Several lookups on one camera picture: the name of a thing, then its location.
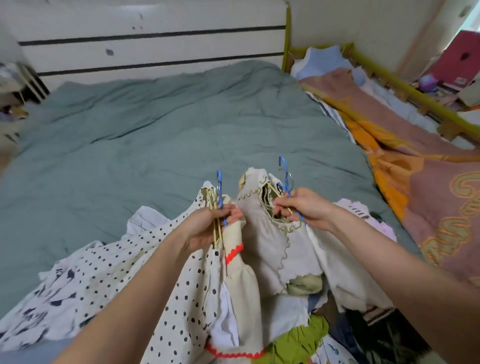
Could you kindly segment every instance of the pink garment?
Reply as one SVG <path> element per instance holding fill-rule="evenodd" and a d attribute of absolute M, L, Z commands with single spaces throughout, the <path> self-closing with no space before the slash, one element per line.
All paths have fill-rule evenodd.
<path fill-rule="evenodd" d="M 346 198 L 342 198 L 340 201 L 336 202 L 335 204 L 353 212 L 355 215 L 364 219 L 370 226 L 374 227 L 383 235 L 389 237 L 394 242 L 396 242 L 396 235 L 393 229 L 387 224 L 385 224 L 385 222 L 383 221 L 378 222 L 375 218 L 371 217 L 368 207 L 366 207 L 361 202 L 359 201 L 352 202 L 350 200 L 347 200 Z"/>

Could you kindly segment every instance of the orange blanket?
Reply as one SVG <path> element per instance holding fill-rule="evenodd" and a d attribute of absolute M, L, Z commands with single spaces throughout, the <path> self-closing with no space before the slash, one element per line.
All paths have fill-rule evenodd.
<path fill-rule="evenodd" d="M 426 260 L 480 289 L 480 152 L 410 124 L 360 90 L 345 69 L 300 83 L 341 111 Z"/>

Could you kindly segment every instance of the black stripe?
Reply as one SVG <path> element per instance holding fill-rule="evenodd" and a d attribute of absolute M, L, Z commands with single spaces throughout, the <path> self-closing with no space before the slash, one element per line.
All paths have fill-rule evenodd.
<path fill-rule="evenodd" d="M 28 41 L 25 41 L 25 42 L 18 42 L 18 44 L 22 47 L 25 47 L 25 46 L 44 46 L 44 45 L 47 45 L 47 44 L 100 42 L 100 41 L 106 41 L 106 40 L 164 38 L 164 37 L 169 37 L 169 36 L 196 36 L 196 35 L 202 35 L 202 34 L 217 34 L 217 33 L 260 32 L 260 31 L 264 31 L 264 30 L 284 30 L 285 28 L 286 28 L 285 25 L 275 25 L 275 26 L 256 26 L 256 27 L 250 27 L 250 28 L 191 30 L 191 31 L 186 31 L 186 32 L 129 34 L 129 35 L 126 35 L 126 36 L 89 36 L 89 37 L 68 38 L 68 39 L 28 40 Z"/>
<path fill-rule="evenodd" d="M 251 54 L 251 55 L 248 55 L 248 56 L 203 58 L 203 59 L 200 59 L 200 60 L 191 60 L 191 61 L 171 61 L 171 62 L 159 62 L 159 63 L 143 63 L 143 64 L 131 64 L 131 65 L 127 65 L 127 66 L 111 66 L 111 67 L 83 68 L 83 69 L 79 69 L 79 70 L 39 72 L 39 73 L 37 73 L 37 75 L 40 76 L 40 77 L 43 77 L 43 76 L 54 76 L 54 75 L 57 75 L 57 74 L 73 74 L 73 73 L 88 73 L 88 72 L 101 72 L 101 71 L 130 70 L 132 68 L 172 66 L 172 65 L 176 65 L 176 64 L 191 64 L 191 63 L 214 62 L 214 61 L 243 60 L 243 59 L 247 59 L 247 58 L 260 58 L 260 57 L 272 57 L 272 56 L 283 56 L 283 52 Z"/>

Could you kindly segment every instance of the purple object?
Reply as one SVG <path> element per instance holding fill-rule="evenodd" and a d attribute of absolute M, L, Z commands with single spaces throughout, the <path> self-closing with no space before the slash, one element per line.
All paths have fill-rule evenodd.
<path fill-rule="evenodd" d="M 419 79 L 419 90 L 422 92 L 430 92 L 437 87 L 437 84 L 438 80 L 433 74 L 426 74 Z"/>

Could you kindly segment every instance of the clothing pile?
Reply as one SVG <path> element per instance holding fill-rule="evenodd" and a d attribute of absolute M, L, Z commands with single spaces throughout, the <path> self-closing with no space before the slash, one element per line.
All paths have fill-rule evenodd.
<path fill-rule="evenodd" d="M 155 328 L 142 363 L 362 363 L 345 310 L 365 324 L 393 311 L 392 302 L 332 234 L 273 214 L 280 180 L 250 168 L 215 244 L 191 254 Z M 204 206 L 205 182 L 192 205 L 169 220 L 141 207 L 118 242 L 89 243 L 39 273 L 40 285 L 0 321 L 0 349 L 73 338 L 132 279 L 185 218 Z M 360 202 L 336 203 L 396 240 Z M 328 305 L 336 318 L 324 314 Z"/>

